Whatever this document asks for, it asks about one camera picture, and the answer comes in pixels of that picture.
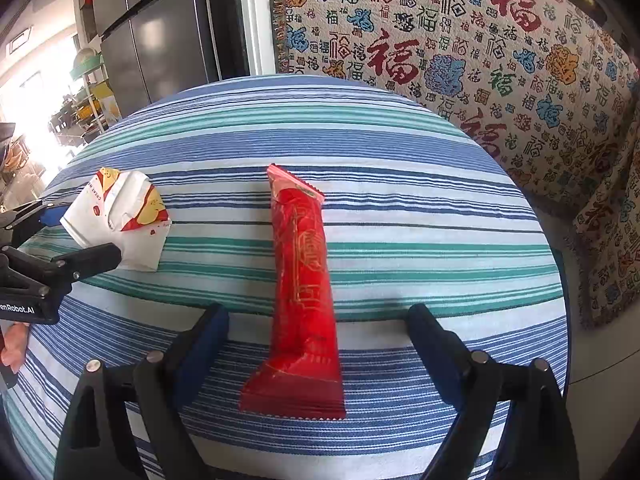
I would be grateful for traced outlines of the left hand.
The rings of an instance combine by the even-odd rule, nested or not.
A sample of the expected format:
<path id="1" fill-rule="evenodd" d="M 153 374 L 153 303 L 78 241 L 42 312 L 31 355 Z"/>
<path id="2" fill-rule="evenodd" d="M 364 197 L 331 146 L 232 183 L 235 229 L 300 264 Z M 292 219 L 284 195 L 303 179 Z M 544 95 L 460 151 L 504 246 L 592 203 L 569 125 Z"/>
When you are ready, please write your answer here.
<path id="1" fill-rule="evenodd" d="M 26 359 L 30 326 L 27 323 L 14 323 L 3 335 L 4 347 L 1 350 L 1 362 L 16 374 Z"/>

